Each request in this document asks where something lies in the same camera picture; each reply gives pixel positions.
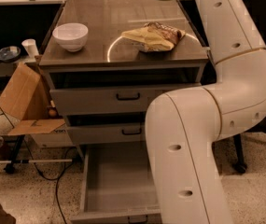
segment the snack bag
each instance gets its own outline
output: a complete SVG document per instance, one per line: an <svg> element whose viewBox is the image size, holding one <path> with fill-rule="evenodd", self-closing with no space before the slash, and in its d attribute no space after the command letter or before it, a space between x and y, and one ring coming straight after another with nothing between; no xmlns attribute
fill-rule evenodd
<svg viewBox="0 0 266 224"><path fill-rule="evenodd" d="M173 49L185 34L172 26L150 22L142 28L123 32L121 36L132 40L140 51L151 52Z"/></svg>

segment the white cup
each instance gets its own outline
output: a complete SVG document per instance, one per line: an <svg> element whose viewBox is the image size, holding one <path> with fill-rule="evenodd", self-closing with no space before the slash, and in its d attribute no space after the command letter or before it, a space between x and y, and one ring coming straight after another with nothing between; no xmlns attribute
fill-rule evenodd
<svg viewBox="0 0 266 224"><path fill-rule="evenodd" d="M36 42L34 39L26 39L23 42L21 42L21 44L27 51L29 57L34 58L35 56L39 55Z"/></svg>

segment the open drawer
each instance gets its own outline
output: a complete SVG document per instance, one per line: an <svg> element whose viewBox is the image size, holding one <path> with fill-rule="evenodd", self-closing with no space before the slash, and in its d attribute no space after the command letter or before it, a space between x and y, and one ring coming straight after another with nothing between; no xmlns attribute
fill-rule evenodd
<svg viewBox="0 0 266 224"><path fill-rule="evenodd" d="M145 142L88 146L73 223L161 223Z"/></svg>

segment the concrete floor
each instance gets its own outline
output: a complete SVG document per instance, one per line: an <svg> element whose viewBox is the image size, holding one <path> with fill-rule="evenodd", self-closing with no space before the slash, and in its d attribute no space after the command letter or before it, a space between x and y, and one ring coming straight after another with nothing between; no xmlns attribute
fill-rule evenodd
<svg viewBox="0 0 266 224"><path fill-rule="evenodd" d="M0 116L0 133L11 127L4 116ZM237 174L231 165L236 161L232 139L215 143L215 157L222 184L227 195L235 224L266 223L266 134L243 133L243 148L248 169ZM67 147L39 148L30 136L27 146L35 159L60 159ZM26 144L23 144L19 158L30 158ZM82 163L77 151L69 151L68 158L76 158L59 182L59 201L67 223L79 209ZM15 164L13 175L7 174L0 164L0 203L17 219L18 224L60 224L63 218L55 198L56 181L42 178L33 164ZM56 177L62 170L59 163L38 164L44 175Z"/></svg>

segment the bowl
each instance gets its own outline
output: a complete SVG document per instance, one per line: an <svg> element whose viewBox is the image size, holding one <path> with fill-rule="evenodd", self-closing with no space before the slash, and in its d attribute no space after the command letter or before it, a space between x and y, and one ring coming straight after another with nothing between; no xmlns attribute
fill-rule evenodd
<svg viewBox="0 0 266 224"><path fill-rule="evenodd" d="M18 47L6 47L0 49L0 62L12 63L17 61L21 56L21 49Z"/></svg>
<svg viewBox="0 0 266 224"><path fill-rule="evenodd" d="M62 48L75 52L85 46L88 39L88 27L81 23L66 23L57 26L52 35Z"/></svg>

